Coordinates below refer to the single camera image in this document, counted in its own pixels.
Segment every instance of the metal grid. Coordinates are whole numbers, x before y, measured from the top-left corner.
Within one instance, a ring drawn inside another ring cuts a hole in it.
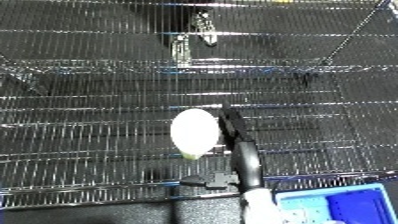
[[[398,24],[390,8],[321,66],[374,1],[218,2],[218,46],[204,47],[190,31],[193,64],[179,70],[167,41],[182,31],[175,19],[183,27],[197,6],[167,3],[0,3],[6,209],[233,195],[178,186],[186,175],[229,170],[221,143],[187,161],[169,137],[179,112],[217,116],[226,99],[257,140],[265,179],[281,189],[395,174]]]

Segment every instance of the ping pong ball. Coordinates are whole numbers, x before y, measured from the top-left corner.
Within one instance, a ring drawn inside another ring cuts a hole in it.
[[[186,159],[199,159],[217,144],[220,136],[217,121],[201,109],[189,109],[174,118],[171,139]]]

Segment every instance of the black object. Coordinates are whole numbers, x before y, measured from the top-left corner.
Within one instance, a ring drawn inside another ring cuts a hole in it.
[[[181,180],[182,185],[202,186],[206,189],[225,189],[237,184],[241,194],[256,188],[264,188],[260,157],[255,141],[247,134],[246,125],[239,112],[225,103],[219,116],[219,126],[224,141],[232,151],[232,175],[223,172],[208,176],[189,176]]]
[[[184,177],[180,184],[205,187],[206,190],[225,190],[230,184],[239,184],[239,178],[236,173],[228,175],[224,172],[215,172],[206,176],[193,175]]]

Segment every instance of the blue container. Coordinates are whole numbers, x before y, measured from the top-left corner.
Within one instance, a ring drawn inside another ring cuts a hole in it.
[[[289,223],[398,224],[382,184],[279,193],[276,202]]]

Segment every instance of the wire rack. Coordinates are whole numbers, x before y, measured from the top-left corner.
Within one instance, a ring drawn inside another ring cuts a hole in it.
[[[220,143],[184,160],[169,136],[179,112],[217,116],[225,100],[245,117],[264,178],[280,189],[394,176],[394,5],[286,2],[207,5],[219,36],[209,48],[184,30],[198,2],[1,1],[3,207],[234,195],[178,186],[187,175],[229,170],[230,153]],[[180,32],[189,34],[193,58],[185,69],[168,46]]]

